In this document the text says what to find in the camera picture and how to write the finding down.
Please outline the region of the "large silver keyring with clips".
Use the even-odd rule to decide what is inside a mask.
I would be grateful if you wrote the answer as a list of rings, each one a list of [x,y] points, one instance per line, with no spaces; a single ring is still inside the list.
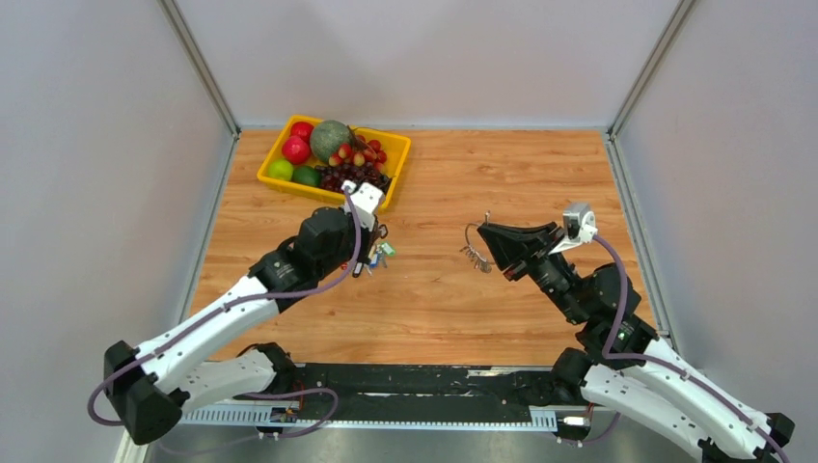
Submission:
[[[486,210],[481,221],[470,222],[464,227],[463,235],[465,244],[459,250],[459,252],[462,253],[474,265],[476,270],[479,270],[484,274],[489,274],[495,263],[477,250],[470,238],[470,232],[476,232],[481,225],[487,224],[490,216],[491,212]]]

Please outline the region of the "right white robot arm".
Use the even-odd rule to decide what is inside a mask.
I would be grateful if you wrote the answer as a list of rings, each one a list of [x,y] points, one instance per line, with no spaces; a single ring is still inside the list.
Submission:
[[[581,328],[582,348],[554,365],[556,398],[610,408],[698,462],[788,461],[794,423],[729,395],[636,315],[641,297],[593,216],[533,228],[484,222],[477,233],[508,280],[531,278]]]

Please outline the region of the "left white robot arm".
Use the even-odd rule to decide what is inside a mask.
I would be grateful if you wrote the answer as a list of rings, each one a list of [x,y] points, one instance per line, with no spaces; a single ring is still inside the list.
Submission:
[[[88,402],[93,421],[121,426],[136,445],[153,443],[195,410],[234,397],[286,400],[295,366],[276,343],[261,343],[228,361],[211,354],[249,329],[333,286],[327,277],[359,273],[379,233],[377,202],[322,207],[299,232],[252,265],[225,294],[168,332],[103,354],[103,381]]]

